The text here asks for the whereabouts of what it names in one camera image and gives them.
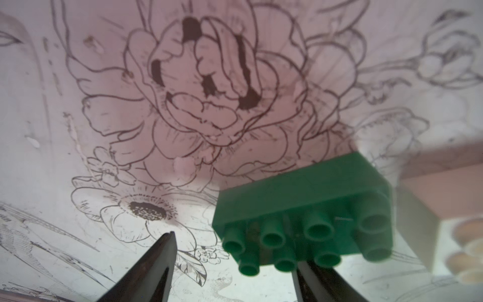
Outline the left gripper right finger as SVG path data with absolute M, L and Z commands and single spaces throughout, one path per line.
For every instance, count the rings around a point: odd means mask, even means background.
M 320 268 L 313 261 L 299 262 L 292 277 L 301 302 L 368 302 L 336 270 Z

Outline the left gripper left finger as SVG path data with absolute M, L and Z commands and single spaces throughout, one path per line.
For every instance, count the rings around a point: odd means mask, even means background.
M 176 257 L 176 234 L 163 234 L 99 301 L 167 301 Z

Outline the dark green lego brick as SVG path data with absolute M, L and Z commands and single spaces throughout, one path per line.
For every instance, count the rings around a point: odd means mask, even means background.
M 219 194 L 212 226 L 244 276 L 301 262 L 334 268 L 343 256 L 392 254 L 392 189 L 354 152 Z

